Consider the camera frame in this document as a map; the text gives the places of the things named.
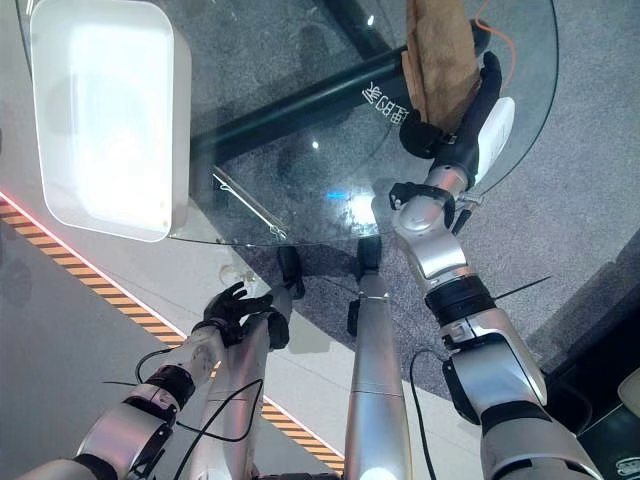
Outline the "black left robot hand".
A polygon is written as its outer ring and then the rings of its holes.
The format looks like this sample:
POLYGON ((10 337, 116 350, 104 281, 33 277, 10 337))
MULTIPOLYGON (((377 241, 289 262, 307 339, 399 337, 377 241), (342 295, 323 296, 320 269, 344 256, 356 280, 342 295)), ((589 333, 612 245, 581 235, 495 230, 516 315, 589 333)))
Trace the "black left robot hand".
POLYGON ((192 328, 192 334, 205 327, 215 327, 225 347, 239 344, 244 338, 240 320, 267 310, 272 300, 269 293, 249 298, 244 282, 237 282, 210 300, 202 320, 192 328))

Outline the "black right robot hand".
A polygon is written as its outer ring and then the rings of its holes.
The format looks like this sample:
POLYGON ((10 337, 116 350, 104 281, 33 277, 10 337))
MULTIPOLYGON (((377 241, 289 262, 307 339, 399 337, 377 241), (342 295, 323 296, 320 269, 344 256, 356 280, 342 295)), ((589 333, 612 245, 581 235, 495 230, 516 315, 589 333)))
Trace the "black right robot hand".
POLYGON ((446 134, 419 119, 419 112, 408 114, 400 128, 400 141, 410 154, 431 159, 432 166, 454 167, 464 173, 472 188, 488 173, 502 152, 512 131, 515 101, 502 97, 502 71, 491 51, 483 55, 481 85, 465 111, 456 132, 446 134))

